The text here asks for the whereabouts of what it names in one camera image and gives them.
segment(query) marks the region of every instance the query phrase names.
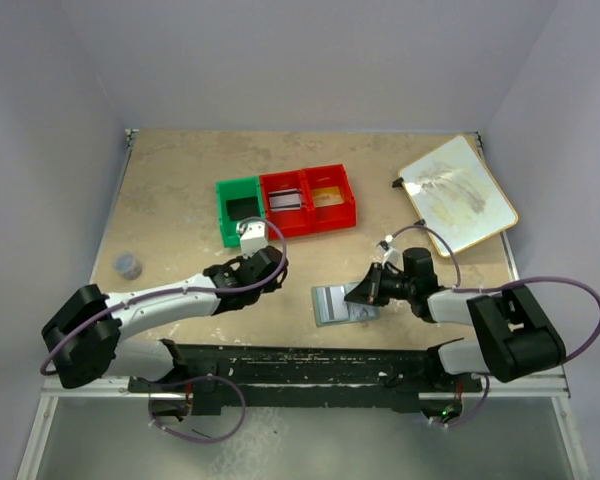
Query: white wall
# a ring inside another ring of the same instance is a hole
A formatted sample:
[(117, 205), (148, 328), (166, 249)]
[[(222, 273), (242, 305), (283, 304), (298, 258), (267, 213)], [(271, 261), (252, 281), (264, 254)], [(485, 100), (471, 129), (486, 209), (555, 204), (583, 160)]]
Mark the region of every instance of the white wall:
[[(560, 0), (485, 135), (490, 166), (520, 213), (521, 273), (580, 278), (600, 291), (600, 0)], [(594, 305), (545, 289), (569, 345)], [(600, 340), (567, 366), (577, 419), (600, 479)]]
[(129, 127), (486, 126), (555, 0), (62, 0)]
[(40, 329), (88, 281), (122, 124), (54, 0), (0, 0), (0, 479), (37, 406)]

